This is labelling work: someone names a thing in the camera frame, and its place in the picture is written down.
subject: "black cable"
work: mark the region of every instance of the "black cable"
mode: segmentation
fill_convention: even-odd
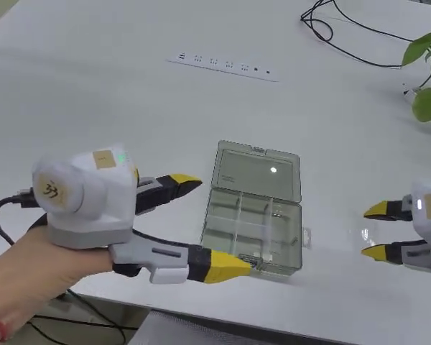
[[[29,201],[32,202],[32,199],[33,199],[33,202],[34,202],[35,206],[29,206]],[[38,205],[34,201],[33,191],[32,190],[30,190],[28,193],[21,193],[21,194],[16,195],[16,196],[12,196],[12,197],[1,199],[0,200],[0,208],[3,207],[3,206],[5,206],[5,205],[7,205],[7,204],[9,204],[9,203],[20,203],[22,207],[38,207]],[[8,244],[10,246],[14,245],[13,239],[2,229],[1,224],[0,224],[0,237],[2,239],[4,239],[6,242],[8,242]],[[113,325],[113,327],[120,332],[121,337],[123,338],[122,345],[126,344],[126,335],[124,334],[123,329],[121,329],[120,325],[118,325],[116,322],[112,321],[110,318],[108,318],[107,316],[105,316],[104,314],[102,314],[102,312],[100,312],[99,309],[97,309],[93,304],[91,304],[90,302],[88,302],[87,300],[85,300],[84,298],[82,298],[81,296],[79,296],[77,293],[73,292],[71,289],[68,289],[67,292],[70,293],[74,298],[76,298],[82,304],[88,306],[94,313],[96,313],[102,319],[104,319],[107,322],[111,323]],[[32,322],[29,322],[28,324],[31,327],[33,327],[35,329],[35,331],[37,331],[38,333],[40,333],[43,337],[45,337],[46,339],[54,342],[55,344],[67,345],[67,344],[61,343],[61,342],[59,342],[57,340],[52,339],[47,334],[45,334],[42,330],[40,330],[38,327],[36,327]]]
[[[315,2],[315,4],[310,9],[308,9],[307,11],[305,11],[300,16],[300,21],[303,22],[303,23],[305,23],[305,25],[307,25],[313,31],[313,34],[315,34],[315,36],[319,40],[321,40],[322,42],[330,45],[331,47],[334,47],[336,50],[342,52],[343,54],[351,56],[352,58],[356,59],[357,61],[361,61],[362,63],[366,63],[368,65],[372,65],[372,66],[376,66],[376,67],[383,67],[383,68],[401,68],[402,67],[402,65],[384,65],[384,64],[380,64],[380,63],[373,63],[373,62],[365,60],[365,59],[363,59],[363,58],[361,58],[359,56],[356,56],[356,55],[354,55],[354,54],[352,54],[350,52],[347,52],[346,50],[344,50],[344,49],[342,49],[342,48],[334,45],[333,43],[331,43],[330,41],[333,39],[333,36],[334,36],[334,32],[333,32],[332,27],[327,22],[325,22],[322,19],[315,19],[315,18],[313,18],[313,13],[315,12],[315,10],[317,8],[319,8],[321,6],[325,6],[326,4],[329,4],[329,3],[332,3],[335,6],[335,8],[337,9],[337,11],[340,12],[340,14],[342,16],[344,16],[347,20],[349,20],[350,22],[352,22],[352,23],[354,23],[354,24],[356,24],[356,25],[358,25],[360,27],[363,27],[364,29],[367,29],[367,30],[370,30],[372,32],[376,32],[376,33],[379,33],[379,34],[382,34],[382,35],[386,35],[386,36],[390,36],[390,37],[393,37],[393,38],[397,38],[399,40],[404,40],[404,41],[407,41],[407,42],[412,42],[412,40],[410,40],[408,38],[401,37],[401,36],[398,36],[398,35],[395,35],[395,34],[390,34],[389,32],[380,31],[380,30],[374,29],[372,27],[368,27],[368,26],[366,26],[364,24],[361,24],[361,23],[357,22],[354,19],[351,19],[350,17],[348,17],[346,14],[344,14],[342,12],[342,10],[340,9],[340,7],[338,7],[338,5],[335,2],[335,0],[326,0],[326,1],[325,0],[318,0],[318,1]],[[324,38],[314,28],[313,23],[316,23],[316,22],[317,23],[321,23],[321,24],[325,25],[328,28],[329,33],[330,33],[329,38]]]
[[[430,79],[431,79],[431,75],[428,77],[428,78],[426,78],[426,80],[422,83],[422,85],[420,85],[418,88],[422,88],[423,86],[425,86],[425,84],[428,82],[428,81],[430,81]]]
[[[120,332],[121,337],[123,338],[122,345],[126,344],[126,335],[124,334],[123,329],[121,328],[121,326],[119,324],[117,324],[115,321],[111,320],[110,318],[108,318],[104,314],[102,314],[102,312],[100,312],[99,309],[97,309],[92,303],[88,302],[83,297],[79,296],[77,293],[74,293],[71,289],[68,289],[67,292],[70,293],[76,300],[78,300],[82,304],[84,304],[87,307],[89,307],[94,313],[96,313],[98,316],[100,316],[101,318],[103,318],[105,321],[111,323],[113,325],[113,327],[115,329],[117,329],[118,332]]]
[[[94,323],[94,322],[70,320],[69,318],[56,318],[54,316],[35,315],[33,318],[41,319],[41,320],[49,320],[49,321],[74,323],[76,325],[84,325],[84,326],[92,326],[92,327],[115,328],[114,325],[107,325],[104,323]],[[119,327],[125,331],[137,331],[139,329],[139,327],[129,327],[129,326],[119,326]]]
[[[57,345],[67,345],[66,343],[63,343],[61,341],[58,341],[56,339],[51,338],[50,336],[48,336],[45,332],[43,332],[40,328],[36,327],[32,322],[28,322],[28,324],[35,330],[37,331],[40,336],[42,336],[43,338],[51,341],[52,343],[55,343]]]
[[[11,196],[9,198],[1,199],[0,208],[5,206],[8,203],[18,203],[18,202],[19,202],[19,196]],[[1,228],[1,225],[0,225],[0,237],[5,241],[7,241],[10,246],[14,244],[13,239],[10,236],[8,236],[8,234]]]

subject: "plastic storage box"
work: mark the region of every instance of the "plastic storage box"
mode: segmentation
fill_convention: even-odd
[[[261,274],[302,267],[299,157],[219,142],[201,243]]]

